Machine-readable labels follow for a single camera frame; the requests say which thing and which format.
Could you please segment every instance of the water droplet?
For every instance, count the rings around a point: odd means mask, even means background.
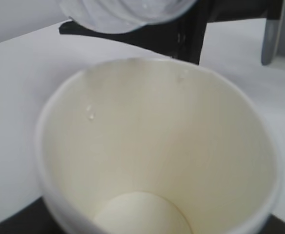
[[[87,107],[86,107],[86,115],[87,115],[87,118],[89,119],[89,120],[94,120],[94,118],[95,118],[95,112],[94,112],[94,109],[93,109],[93,106],[92,105],[88,105]]]
[[[90,111],[91,109],[92,109],[92,106],[91,106],[91,105],[89,105],[89,106],[86,107],[86,111]]]
[[[88,119],[89,120],[94,120],[95,118],[95,113],[91,113],[89,116],[88,116]]]

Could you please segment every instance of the table surface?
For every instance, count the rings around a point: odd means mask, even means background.
[[[59,35],[60,24],[0,43],[0,221],[41,196],[33,134],[52,92],[96,63],[154,52],[105,39]],[[260,64],[263,19],[209,24],[201,64],[227,77],[256,104],[277,140],[284,182],[273,212],[285,221],[285,70]]]

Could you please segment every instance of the white wall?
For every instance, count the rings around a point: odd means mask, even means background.
[[[0,0],[0,42],[66,19],[56,0]]]

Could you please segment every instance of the cup rim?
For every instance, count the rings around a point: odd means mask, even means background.
[[[176,59],[171,58],[121,58],[121,59],[114,59],[106,62],[102,62],[99,64],[95,64],[94,66],[87,68],[85,70],[79,71],[69,77],[67,80],[65,80],[57,89],[54,91],[54,93],[51,95],[49,100],[46,102],[44,107],[42,108],[37,124],[35,129],[35,136],[34,136],[34,145],[35,145],[35,163],[36,163],[36,169],[38,173],[38,181],[43,189],[43,197],[45,195],[45,192],[47,192],[50,197],[49,200],[52,200],[52,203],[55,203],[59,209],[63,212],[63,214],[67,215],[70,219],[75,220],[75,222],[78,222],[81,227],[85,227],[89,230],[96,230],[95,233],[102,233],[105,232],[101,230],[99,227],[97,227],[96,224],[94,224],[91,220],[87,219],[81,212],[79,212],[73,205],[70,204],[70,202],[64,197],[64,195],[60,192],[60,189],[53,184],[52,177],[49,175],[48,171],[46,170],[46,167],[44,166],[44,160],[43,160],[43,153],[42,153],[42,136],[43,136],[43,130],[44,126],[46,124],[46,121],[48,119],[48,115],[53,108],[56,101],[62,96],[64,92],[81,76],[86,74],[87,72],[96,69],[97,66],[106,65],[109,63],[115,63],[115,62],[128,62],[128,61],[155,61],[155,62],[169,62],[169,63],[177,63],[180,65],[186,65],[186,66],[195,66],[196,69],[199,71],[213,74],[217,77],[217,79],[221,80],[222,83],[226,84],[229,88],[234,90],[237,95],[239,95],[246,104],[250,107],[250,110],[253,112],[253,114],[256,116],[257,120],[262,126],[262,129],[270,142],[272,151],[273,151],[273,161],[275,163],[276,167],[276,179],[274,181],[274,184],[269,191],[268,196],[265,198],[263,203],[260,207],[257,208],[257,210],[254,212],[253,215],[248,217],[243,223],[240,225],[237,225],[233,227],[231,230],[227,232],[227,234],[247,234],[250,230],[255,230],[259,227],[260,224],[262,224],[269,216],[270,212],[272,211],[272,208],[274,207],[277,198],[279,197],[280,191],[281,191],[281,182],[283,180],[283,171],[282,171],[282,162],[280,157],[280,149],[277,145],[277,141],[275,137],[273,136],[272,132],[269,130],[267,123],[263,120],[263,118],[259,115],[257,112],[257,108],[255,104],[251,101],[251,99],[244,94],[240,88],[238,88],[235,84],[233,84],[228,79],[224,78],[222,75],[209,70],[207,68],[200,67],[196,64],[192,64],[185,61],[180,61]]]

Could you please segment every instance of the black holder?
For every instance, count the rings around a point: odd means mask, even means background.
[[[265,18],[270,5],[270,0],[198,0],[174,21],[145,26],[126,34],[98,33],[73,21],[62,24],[59,32],[121,41],[199,64],[207,23]]]

